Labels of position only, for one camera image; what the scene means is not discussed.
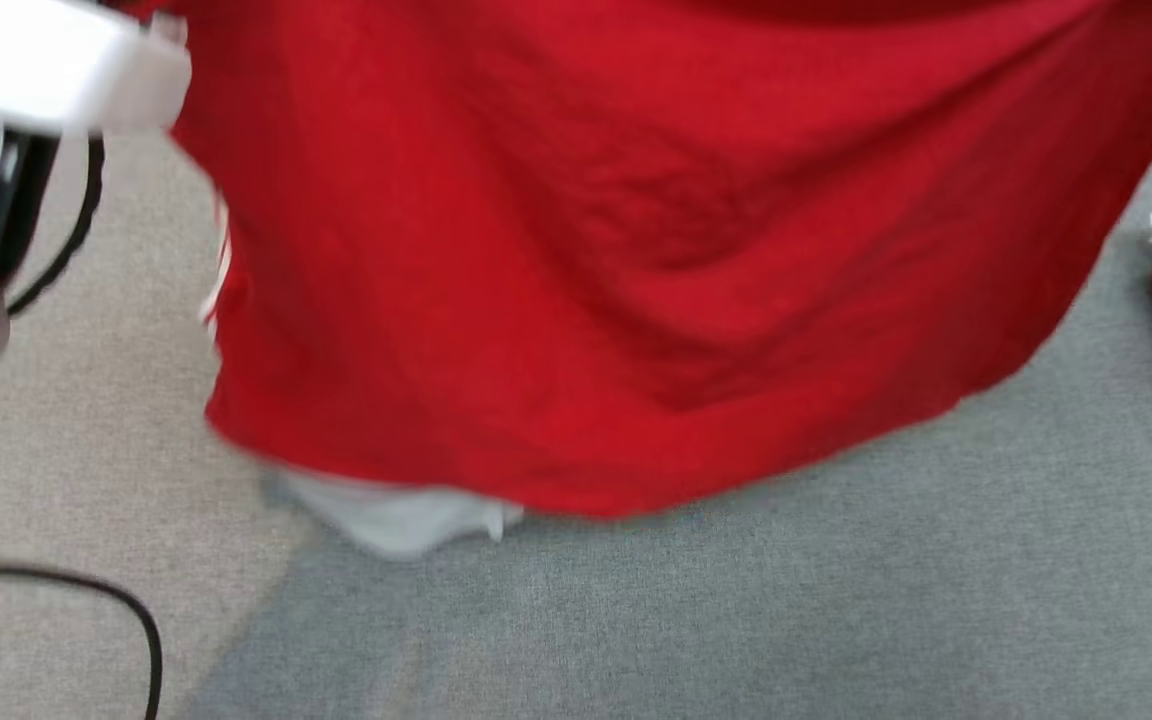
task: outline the red fabric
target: red fabric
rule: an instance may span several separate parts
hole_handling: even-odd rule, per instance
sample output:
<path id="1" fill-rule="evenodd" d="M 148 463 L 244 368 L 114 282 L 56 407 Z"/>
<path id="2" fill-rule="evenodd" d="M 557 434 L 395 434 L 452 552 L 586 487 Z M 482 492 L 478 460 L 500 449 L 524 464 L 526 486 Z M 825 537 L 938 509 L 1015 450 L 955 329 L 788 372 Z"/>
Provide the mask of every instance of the red fabric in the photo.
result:
<path id="1" fill-rule="evenodd" d="M 177 0 L 256 454 L 652 511 L 1000 382 L 1152 160 L 1152 0 Z"/>

